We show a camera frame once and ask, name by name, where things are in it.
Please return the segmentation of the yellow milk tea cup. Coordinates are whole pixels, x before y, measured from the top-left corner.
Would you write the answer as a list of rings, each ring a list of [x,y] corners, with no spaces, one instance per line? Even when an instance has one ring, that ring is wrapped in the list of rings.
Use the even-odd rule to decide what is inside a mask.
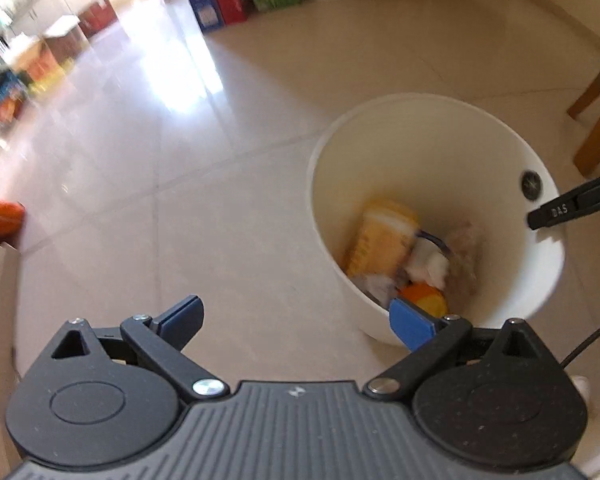
[[[363,275],[394,278],[419,230],[418,215],[407,206],[394,200],[368,202],[344,260],[344,273],[351,280]]]

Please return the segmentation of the white plastic trash bin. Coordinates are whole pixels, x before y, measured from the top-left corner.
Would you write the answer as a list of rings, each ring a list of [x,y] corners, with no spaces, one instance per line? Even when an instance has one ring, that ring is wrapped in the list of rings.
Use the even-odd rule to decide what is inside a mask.
[[[478,226],[478,292],[460,315],[499,328],[508,318],[530,320],[554,294],[566,232],[560,226],[531,231],[526,217],[558,194],[542,159],[515,130],[479,107],[437,94],[392,94],[355,107],[325,131],[309,166],[314,231],[348,319],[390,346],[400,341],[388,312],[341,269],[370,200],[407,206],[437,236],[466,221]]]

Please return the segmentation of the grey paper ball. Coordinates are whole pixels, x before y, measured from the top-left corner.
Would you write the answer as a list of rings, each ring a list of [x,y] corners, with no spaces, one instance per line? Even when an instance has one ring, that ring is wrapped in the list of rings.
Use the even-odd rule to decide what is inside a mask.
[[[358,274],[352,276],[351,282],[365,297],[385,310],[398,294],[396,281],[384,274]]]

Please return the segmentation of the blue milk carton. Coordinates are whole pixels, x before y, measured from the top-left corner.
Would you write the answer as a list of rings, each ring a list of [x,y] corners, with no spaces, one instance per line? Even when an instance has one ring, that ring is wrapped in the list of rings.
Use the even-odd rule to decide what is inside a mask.
[[[428,233],[426,231],[420,230],[417,234],[419,238],[423,240],[428,240],[431,244],[434,244],[442,254],[449,255],[451,253],[451,249],[442,238],[435,236],[434,234]]]

